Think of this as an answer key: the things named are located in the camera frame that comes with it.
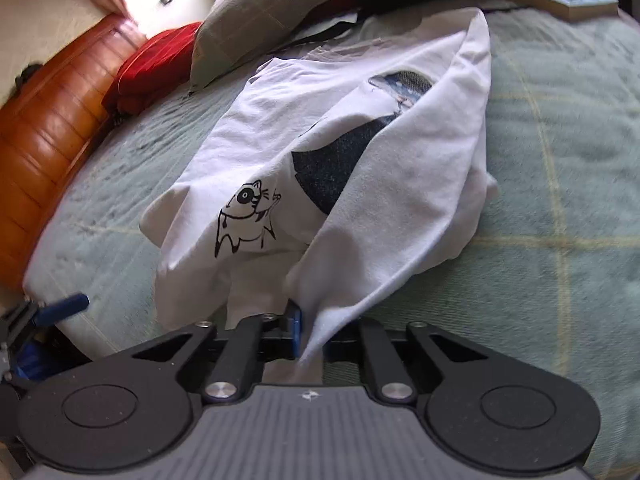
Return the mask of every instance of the gray pillow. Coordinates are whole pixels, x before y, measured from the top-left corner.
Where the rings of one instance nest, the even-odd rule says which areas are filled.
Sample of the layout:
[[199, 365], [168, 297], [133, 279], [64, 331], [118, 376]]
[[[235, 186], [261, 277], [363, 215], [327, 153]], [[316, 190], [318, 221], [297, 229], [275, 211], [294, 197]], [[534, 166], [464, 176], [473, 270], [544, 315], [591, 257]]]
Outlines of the gray pillow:
[[191, 91], [281, 43], [327, 0], [216, 0], [196, 35]]

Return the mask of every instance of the screw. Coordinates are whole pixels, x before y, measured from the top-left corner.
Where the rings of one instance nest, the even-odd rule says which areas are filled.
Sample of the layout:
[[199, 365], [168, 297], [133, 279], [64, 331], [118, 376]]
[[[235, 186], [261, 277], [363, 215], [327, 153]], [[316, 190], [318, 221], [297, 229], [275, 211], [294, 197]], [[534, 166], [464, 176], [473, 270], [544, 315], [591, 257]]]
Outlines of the screw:
[[226, 381], [217, 381], [207, 386], [204, 391], [209, 397], [213, 397], [214, 399], [228, 399], [235, 395], [238, 389]]
[[413, 389], [408, 384], [404, 383], [389, 383], [382, 386], [382, 394], [387, 399], [404, 400], [408, 399], [414, 394]]

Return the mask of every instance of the plaid pattern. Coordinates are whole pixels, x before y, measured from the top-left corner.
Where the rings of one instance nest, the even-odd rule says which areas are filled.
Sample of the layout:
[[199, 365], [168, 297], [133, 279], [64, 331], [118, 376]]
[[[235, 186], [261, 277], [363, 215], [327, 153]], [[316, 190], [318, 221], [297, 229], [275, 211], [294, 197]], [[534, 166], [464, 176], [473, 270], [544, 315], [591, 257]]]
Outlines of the plaid pattern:
[[[487, 164], [500, 198], [456, 260], [371, 312], [427, 320], [583, 385], [599, 479], [640, 472], [640, 33], [535, 10], [487, 15]], [[327, 367], [328, 381], [356, 370]]]
[[[340, 42], [401, 34], [417, 12], [372, 18]], [[613, 18], [567, 25], [529, 9], [487, 21], [487, 161], [501, 196], [459, 258], [371, 313], [390, 328], [428, 320], [582, 384], [602, 412], [588, 469], [629, 479], [640, 472], [640, 33]], [[125, 124], [70, 186], [26, 286], [47, 301], [90, 297], [89, 311], [65, 325], [83, 351], [104, 355], [160, 333], [158, 250], [138, 230], [140, 213], [258, 63], [186, 101], [182, 88]], [[326, 378], [356, 373], [331, 366]]]
[[216, 0], [196, 34], [191, 91], [281, 43], [329, 0]]

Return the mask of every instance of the white t-shirt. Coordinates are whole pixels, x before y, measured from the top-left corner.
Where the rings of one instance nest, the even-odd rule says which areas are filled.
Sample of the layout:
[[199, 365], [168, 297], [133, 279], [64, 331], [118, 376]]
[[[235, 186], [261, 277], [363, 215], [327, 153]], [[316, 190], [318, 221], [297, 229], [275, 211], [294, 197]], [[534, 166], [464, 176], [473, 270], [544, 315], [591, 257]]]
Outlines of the white t-shirt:
[[247, 82], [145, 211], [167, 328], [227, 304], [228, 325], [303, 311], [305, 357], [412, 274], [468, 243], [488, 190], [490, 42], [478, 9], [303, 59]]

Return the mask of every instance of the orange wooden headboard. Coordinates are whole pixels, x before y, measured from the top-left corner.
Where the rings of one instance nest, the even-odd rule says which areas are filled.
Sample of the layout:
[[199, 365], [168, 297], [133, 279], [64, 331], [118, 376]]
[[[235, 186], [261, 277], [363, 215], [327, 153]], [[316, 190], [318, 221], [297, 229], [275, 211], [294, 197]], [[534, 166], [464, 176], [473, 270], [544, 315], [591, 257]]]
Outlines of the orange wooden headboard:
[[56, 54], [0, 108], [0, 283], [22, 288], [38, 238], [62, 195], [110, 129], [102, 96], [145, 43], [107, 16]]

